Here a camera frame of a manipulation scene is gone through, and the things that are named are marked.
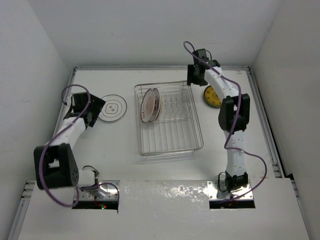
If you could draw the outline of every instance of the gray wall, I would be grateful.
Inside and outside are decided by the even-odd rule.
[[[0,240],[7,239],[33,149],[53,134],[69,71],[27,0],[0,1]]]
[[[320,1],[284,0],[254,73],[311,239],[320,239]]]
[[[69,67],[185,65],[189,40],[251,65],[281,0],[29,0]]]

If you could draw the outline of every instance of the white table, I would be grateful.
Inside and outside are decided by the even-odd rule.
[[[112,210],[65,209],[36,187],[19,239],[308,239],[290,180],[275,178],[246,71],[224,73],[251,96],[244,146],[267,163],[267,179],[253,193],[256,209],[209,210],[208,196],[201,191],[183,194],[189,187],[205,192],[206,180],[226,169],[219,110],[204,102],[205,87],[192,86],[204,147],[187,158],[143,160],[138,154],[134,86],[182,81],[186,69],[77,70],[74,84],[87,87],[97,97],[117,94],[127,101],[123,118],[114,123],[98,120],[73,149],[79,168],[92,165],[102,179],[120,180],[119,214]],[[73,87],[71,92],[82,90]],[[245,164],[254,185],[264,175],[263,164],[250,156],[246,156]],[[62,200],[72,200],[70,188],[53,192]]]

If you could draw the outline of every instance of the wire rack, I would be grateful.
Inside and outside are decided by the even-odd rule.
[[[156,121],[143,123],[142,99],[154,88],[161,95],[161,112]],[[194,97],[186,81],[139,84],[134,93],[138,152],[143,157],[181,156],[204,146]]]

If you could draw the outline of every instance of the black and yellow plate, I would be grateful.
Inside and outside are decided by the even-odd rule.
[[[221,107],[221,101],[212,86],[208,86],[203,93],[203,98],[207,104],[214,108]]]

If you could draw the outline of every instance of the white plate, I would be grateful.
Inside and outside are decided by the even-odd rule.
[[[126,100],[119,95],[111,94],[104,96],[105,104],[99,114],[99,119],[105,122],[114,122],[122,118],[127,111]]]
[[[161,105],[161,96],[160,92],[157,88],[152,89],[154,93],[154,109],[151,118],[149,119],[149,123],[154,122],[159,116],[160,105]]]
[[[143,96],[140,116],[143,123],[147,123],[153,115],[155,108],[155,93],[150,88]]]

